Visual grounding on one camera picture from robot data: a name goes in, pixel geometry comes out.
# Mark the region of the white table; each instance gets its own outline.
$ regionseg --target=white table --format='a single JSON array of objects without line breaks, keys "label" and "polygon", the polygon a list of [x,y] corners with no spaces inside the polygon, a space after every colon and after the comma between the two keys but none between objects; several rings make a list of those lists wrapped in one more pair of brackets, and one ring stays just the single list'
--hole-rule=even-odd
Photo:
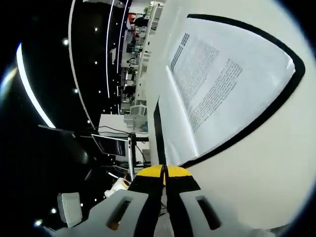
[{"label": "white table", "polygon": [[255,228],[288,224],[309,196],[316,174],[316,67],[312,51],[290,17],[270,0],[168,0],[146,74],[152,163],[158,163],[153,113],[166,86],[167,57],[189,13],[233,18],[275,36],[305,63],[306,73],[287,102],[262,126],[189,171],[200,187],[230,201]]}]

